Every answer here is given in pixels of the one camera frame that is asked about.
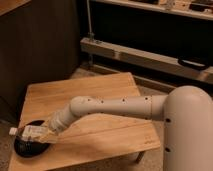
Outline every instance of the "wooden table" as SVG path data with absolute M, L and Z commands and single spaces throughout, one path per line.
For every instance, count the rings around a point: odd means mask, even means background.
M 104 99 L 140 96 L 130 73 L 33 84 L 28 87 L 19 126 L 46 119 L 74 96 Z M 40 156 L 24 159 L 13 152 L 9 171 L 39 171 L 72 166 L 160 146 L 151 121 L 93 114 L 78 120 L 59 142 Z

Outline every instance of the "dark wall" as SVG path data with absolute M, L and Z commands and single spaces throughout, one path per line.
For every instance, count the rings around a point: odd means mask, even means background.
M 68 78 L 79 49 L 75 0 L 33 0 L 0 16 L 0 118 L 18 118 L 28 84 Z

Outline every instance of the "shelf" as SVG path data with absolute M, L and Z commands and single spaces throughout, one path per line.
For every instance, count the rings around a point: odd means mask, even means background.
M 31 0 L 0 0 L 0 16 Z

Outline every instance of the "floor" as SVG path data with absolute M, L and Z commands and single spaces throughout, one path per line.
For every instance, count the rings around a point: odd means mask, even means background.
M 81 78 L 96 76 L 98 73 L 78 68 L 72 74 L 72 78 Z M 139 86 L 142 95 L 164 94 L 163 92 Z M 153 121 L 158 132 L 160 140 L 163 144 L 163 122 Z M 14 138 L 8 135 L 10 127 L 13 126 L 5 121 L 0 121 L 0 171 L 7 171 L 11 152 L 13 149 Z M 115 157 L 111 159 L 101 160 L 97 162 L 76 165 L 55 171 L 162 171 L 163 166 L 163 149 L 155 149 L 147 151 L 142 161 L 137 164 L 135 159 L 138 153 Z

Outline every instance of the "screw hole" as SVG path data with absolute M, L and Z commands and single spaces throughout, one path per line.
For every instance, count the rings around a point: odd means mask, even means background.
M 168 152 L 168 153 L 171 152 L 171 150 L 169 148 L 167 148 L 167 147 L 165 148 L 165 151 Z
M 170 123 L 170 122 L 171 122 L 171 119 L 166 118 L 166 122 Z

